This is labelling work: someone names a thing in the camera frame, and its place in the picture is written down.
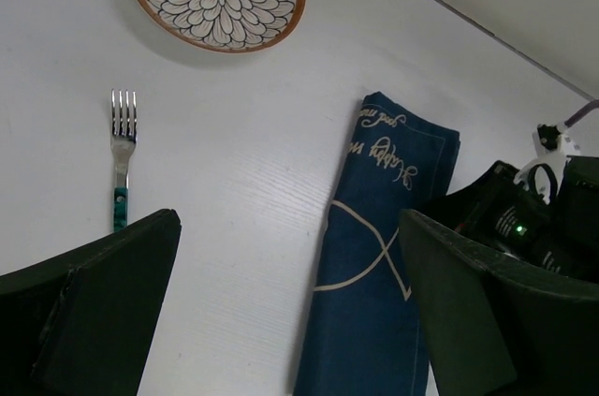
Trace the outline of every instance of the fork handle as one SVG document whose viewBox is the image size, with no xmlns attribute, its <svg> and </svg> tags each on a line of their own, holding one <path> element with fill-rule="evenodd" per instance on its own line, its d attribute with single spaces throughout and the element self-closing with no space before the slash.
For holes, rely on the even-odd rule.
<svg viewBox="0 0 599 396">
<path fill-rule="evenodd" d="M 114 232 L 127 227 L 127 196 L 127 187 L 114 188 L 114 209 L 112 212 Z"/>
</svg>

